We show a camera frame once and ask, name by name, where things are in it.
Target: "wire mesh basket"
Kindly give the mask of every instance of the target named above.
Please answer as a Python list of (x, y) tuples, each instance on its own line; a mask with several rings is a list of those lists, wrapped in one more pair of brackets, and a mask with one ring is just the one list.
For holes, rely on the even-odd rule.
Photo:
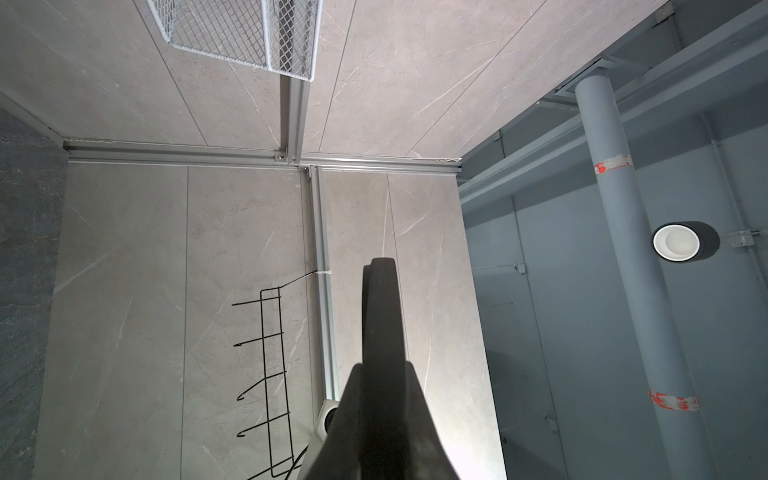
[(312, 81), (323, 0), (147, 0), (176, 48)]

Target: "black wire hook rack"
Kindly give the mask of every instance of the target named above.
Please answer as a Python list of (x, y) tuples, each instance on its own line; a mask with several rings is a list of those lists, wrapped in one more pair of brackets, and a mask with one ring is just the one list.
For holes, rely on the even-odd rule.
[[(256, 339), (246, 340), (245, 342), (235, 343), (234, 346), (243, 346), (248, 343), (254, 343), (261, 341), (261, 353), (262, 353), (262, 360), (263, 360), (263, 378), (259, 380), (258, 382), (254, 383), (250, 387), (248, 387), (243, 393), (239, 394), (237, 397), (237, 401), (245, 399), (245, 395), (250, 392), (252, 389), (255, 389), (259, 384), (264, 385), (264, 403), (266, 406), (266, 420), (264, 422), (257, 423), (256, 425), (249, 427), (247, 429), (241, 430), (237, 433), (237, 436), (239, 438), (243, 438), (246, 434), (246, 432), (249, 432), (254, 429), (258, 429), (261, 426), (266, 425), (266, 437), (270, 448), (270, 466), (269, 468), (265, 468), (261, 472), (256, 473), (255, 475), (249, 477), (247, 480), (253, 480), (254, 478), (263, 475), (267, 472), (270, 473), (272, 478), (278, 478), (285, 474), (287, 476), (285, 479), (287, 480), (288, 477), (290, 477), (291, 472), (293, 472), (294, 469), (299, 468), (301, 465), (297, 465), (297, 463), (301, 460), (304, 453), (306, 452), (306, 448), (298, 454), (298, 456), (295, 455), (295, 452), (293, 450), (293, 432), (291, 431), (291, 424), (290, 424), (290, 407), (288, 403), (288, 381), (286, 374), (286, 352), (285, 352), (285, 342), (283, 341), (283, 301), (282, 301), (282, 292), (281, 290), (285, 287), (289, 286), (291, 283), (298, 282), (299, 280), (305, 279), (308, 276), (314, 274), (314, 273), (327, 273), (327, 272), (320, 272), (318, 270), (314, 270), (309, 273), (305, 273), (304, 275), (300, 276), (299, 278), (296, 278), (294, 280), (289, 281), (288, 283), (280, 286), (274, 286), (272, 288), (265, 288), (262, 289), (259, 292), (259, 299), (258, 300), (249, 300), (247, 302), (239, 302), (239, 303), (233, 303), (232, 306), (240, 306), (240, 305), (248, 305), (251, 303), (258, 303), (259, 309), (260, 309), (260, 317), (261, 317), (261, 336)], [(264, 335), (264, 303), (265, 302), (271, 302), (276, 301), (277, 302), (277, 319), (278, 319), (278, 332), (277, 333), (271, 333), (270, 335)], [(280, 358), (282, 360), (282, 370), (278, 373), (274, 373), (272, 375), (266, 374), (266, 348), (264, 346), (264, 340), (273, 338), (273, 337), (279, 337), (280, 338)], [(286, 411), (283, 413), (280, 413), (279, 415), (275, 415), (273, 417), (270, 417), (270, 395), (267, 392), (266, 389), (266, 381), (268, 379), (273, 379), (276, 377), (283, 377), (283, 392), (285, 393), (285, 400), (286, 400)], [(288, 422), (288, 441), (290, 443), (290, 456), (288, 458), (285, 458), (283, 460), (280, 460), (276, 462), (273, 454), (273, 441), (272, 441), (272, 429), (270, 427), (270, 423), (274, 422), (278, 419), (285, 418)], [(290, 463), (290, 468), (287, 470), (284, 470), (279, 473), (275, 473), (275, 470), (278, 469), (281, 465), (285, 465), (288, 462)]]

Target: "blue-gray pipe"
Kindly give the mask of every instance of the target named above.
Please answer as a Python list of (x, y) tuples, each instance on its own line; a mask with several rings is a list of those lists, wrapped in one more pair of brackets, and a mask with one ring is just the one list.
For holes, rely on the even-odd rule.
[[(696, 409), (694, 383), (667, 284), (651, 246), (648, 216), (607, 72), (598, 68), (582, 79), (576, 86), (576, 98), (648, 385), (652, 391), (672, 396), (657, 397), (654, 402), (672, 478), (715, 478), (706, 426), (701, 411)], [(694, 400), (678, 402), (674, 397)], [(689, 410), (664, 406), (688, 406)]]

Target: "dark gray marble wall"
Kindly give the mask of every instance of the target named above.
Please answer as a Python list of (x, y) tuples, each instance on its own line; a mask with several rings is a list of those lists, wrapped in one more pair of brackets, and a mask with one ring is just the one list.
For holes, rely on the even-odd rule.
[(0, 478), (32, 477), (67, 154), (0, 110)]

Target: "red and white tape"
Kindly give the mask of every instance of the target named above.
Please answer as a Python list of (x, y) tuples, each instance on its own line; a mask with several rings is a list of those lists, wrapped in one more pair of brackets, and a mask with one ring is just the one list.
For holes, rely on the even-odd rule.
[(650, 395), (650, 398), (654, 401), (654, 403), (660, 406), (662, 409), (680, 410), (683, 412), (696, 412), (698, 409), (701, 408), (701, 404), (699, 403), (699, 397), (695, 397), (695, 396), (681, 397), (681, 396), (664, 395), (663, 393), (656, 392), (653, 389), (650, 390), (648, 394)]
[(613, 158), (609, 158), (604, 162), (600, 162), (599, 164), (594, 166), (594, 174), (604, 174), (607, 171), (610, 170), (616, 170), (617, 168), (622, 167), (634, 167), (632, 164), (632, 157), (629, 155), (617, 155)]

